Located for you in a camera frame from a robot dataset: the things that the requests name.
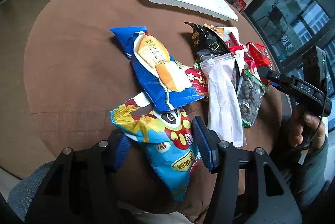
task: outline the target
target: human hand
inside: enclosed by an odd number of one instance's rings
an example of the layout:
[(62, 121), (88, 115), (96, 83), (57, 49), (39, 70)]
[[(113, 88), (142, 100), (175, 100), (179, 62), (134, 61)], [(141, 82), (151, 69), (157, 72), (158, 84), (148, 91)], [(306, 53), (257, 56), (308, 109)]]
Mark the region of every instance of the human hand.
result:
[[(289, 133), (290, 146), (296, 147), (302, 143), (302, 132), (305, 124), (315, 131), (318, 128), (319, 122), (320, 117), (305, 111), (304, 106), (294, 106)], [(325, 124), (322, 122), (315, 138), (311, 142), (311, 147), (315, 150), (321, 148), (325, 142), (325, 138)]]

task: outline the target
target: brown table surface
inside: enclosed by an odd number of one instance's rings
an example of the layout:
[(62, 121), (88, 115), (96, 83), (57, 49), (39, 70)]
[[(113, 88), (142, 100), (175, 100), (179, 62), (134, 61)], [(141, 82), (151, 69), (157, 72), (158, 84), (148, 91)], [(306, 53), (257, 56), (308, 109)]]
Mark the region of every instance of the brown table surface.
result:
[[(91, 147), (115, 128), (109, 111), (142, 91), (109, 28), (146, 26), (177, 61), (192, 66), (192, 29), (183, 21), (235, 26), (242, 43), (262, 43), (247, 20), (236, 13), (239, 21), (222, 21), (148, 0), (51, 0), (33, 25), (24, 56), (28, 103), (42, 141), (55, 156), (65, 147)], [(206, 118), (207, 108), (207, 103), (195, 102), (185, 110), (191, 118)], [(280, 95), (270, 88), (254, 126), (245, 130), (244, 149), (263, 147), (270, 152), (280, 121)], [(133, 147), (114, 179), (119, 199), (152, 212), (179, 210), (191, 220), (208, 206), (214, 182), (215, 175), (200, 163), (183, 202), (176, 203), (144, 154)]]

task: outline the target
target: cartoon character print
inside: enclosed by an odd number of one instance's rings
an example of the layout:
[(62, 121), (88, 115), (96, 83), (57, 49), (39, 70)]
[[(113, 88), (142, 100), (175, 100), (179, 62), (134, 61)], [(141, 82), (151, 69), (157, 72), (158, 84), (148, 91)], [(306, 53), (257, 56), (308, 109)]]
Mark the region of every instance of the cartoon character print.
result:
[(179, 149), (186, 150), (193, 143), (191, 122), (183, 108), (170, 112), (153, 114), (165, 124), (165, 133), (172, 143)]
[(193, 143), (191, 122), (182, 107), (169, 112), (158, 112), (155, 109), (145, 115), (132, 115), (132, 112), (144, 107), (133, 98), (113, 111), (116, 124), (137, 135), (140, 131), (143, 142), (150, 143), (149, 131), (164, 132), (172, 143), (181, 150), (186, 150)]

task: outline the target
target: gray sleeve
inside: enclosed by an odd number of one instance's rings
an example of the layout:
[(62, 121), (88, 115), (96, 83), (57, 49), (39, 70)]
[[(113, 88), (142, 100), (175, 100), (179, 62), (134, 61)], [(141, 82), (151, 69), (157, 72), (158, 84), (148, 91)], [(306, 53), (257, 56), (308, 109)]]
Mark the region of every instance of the gray sleeve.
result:
[(289, 152), (289, 117), (283, 117), (279, 139), (270, 156), (284, 176), (294, 199), (303, 212), (318, 196), (325, 183), (328, 139), (315, 152), (306, 155), (303, 165), (297, 163), (300, 152)]
[(53, 163), (52, 161), (40, 166), (33, 174), (15, 185), (9, 192), (8, 205), (23, 222), (37, 189)]
[(293, 164), (290, 188), (303, 212), (316, 199), (325, 184), (325, 168), (328, 152), (328, 139), (315, 152), (306, 155), (303, 165)]

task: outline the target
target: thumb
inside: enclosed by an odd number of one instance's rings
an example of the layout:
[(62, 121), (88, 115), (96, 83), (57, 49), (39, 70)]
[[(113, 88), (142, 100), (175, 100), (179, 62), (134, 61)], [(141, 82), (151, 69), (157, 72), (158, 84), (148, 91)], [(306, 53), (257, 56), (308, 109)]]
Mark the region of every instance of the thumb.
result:
[[(311, 128), (312, 130), (316, 131), (318, 125), (320, 123), (320, 117), (311, 114), (310, 112), (304, 113), (304, 121), (306, 125)], [(317, 132), (317, 136), (322, 136), (325, 133), (325, 124), (321, 123), (320, 128)]]

